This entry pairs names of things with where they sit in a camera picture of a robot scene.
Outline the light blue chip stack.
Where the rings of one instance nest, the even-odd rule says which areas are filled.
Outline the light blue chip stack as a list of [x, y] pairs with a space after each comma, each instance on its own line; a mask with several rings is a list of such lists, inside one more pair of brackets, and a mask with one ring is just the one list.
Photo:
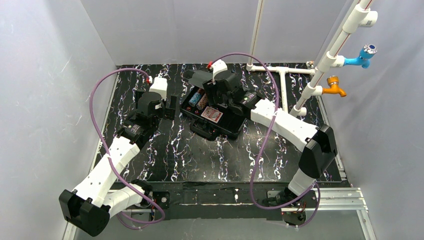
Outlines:
[[194, 95], [191, 97], [191, 99], [188, 101], [188, 104], [191, 107], [195, 107], [197, 105], [197, 103], [200, 101], [200, 99], [202, 98], [203, 93], [202, 92], [195, 92]]

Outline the black poker set case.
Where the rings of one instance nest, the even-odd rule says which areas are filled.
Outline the black poker set case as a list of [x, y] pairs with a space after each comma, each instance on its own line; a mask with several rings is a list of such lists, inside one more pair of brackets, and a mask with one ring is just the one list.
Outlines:
[[212, 73], [203, 70], [187, 70], [182, 78], [193, 88], [179, 106], [183, 116], [191, 119], [190, 130], [196, 135], [215, 141], [219, 136], [226, 136], [231, 140], [238, 138], [246, 118], [231, 113], [222, 105], [210, 105], [208, 94], [203, 83], [212, 81]]

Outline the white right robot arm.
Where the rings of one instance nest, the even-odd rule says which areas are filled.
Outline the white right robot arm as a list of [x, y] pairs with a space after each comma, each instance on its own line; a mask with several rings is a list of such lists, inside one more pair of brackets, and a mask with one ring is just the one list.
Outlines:
[[338, 151], [331, 127], [318, 127], [288, 114], [260, 92], [243, 86], [235, 73], [190, 69], [182, 77], [193, 89], [179, 109], [191, 118], [193, 133], [208, 141], [219, 135], [236, 138], [242, 124], [250, 120], [284, 137], [301, 152], [292, 180], [279, 195], [264, 201], [266, 208], [300, 201], [335, 159]]

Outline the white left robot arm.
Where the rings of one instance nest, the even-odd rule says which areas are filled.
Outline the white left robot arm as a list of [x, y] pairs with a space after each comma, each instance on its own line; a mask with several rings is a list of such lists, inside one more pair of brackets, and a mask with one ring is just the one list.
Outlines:
[[153, 137], [166, 116], [165, 96], [158, 92], [137, 92], [135, 110], [107, 147], [106, 154], [88, 176], [72, 191], [64, 190], [59, 203], [64, 219], [92, 237], [98, 236], [111, 217], [143, 201], [140, 194], [151, 187], [134, 180], [124, 188], [109, 193], [125, 166]]

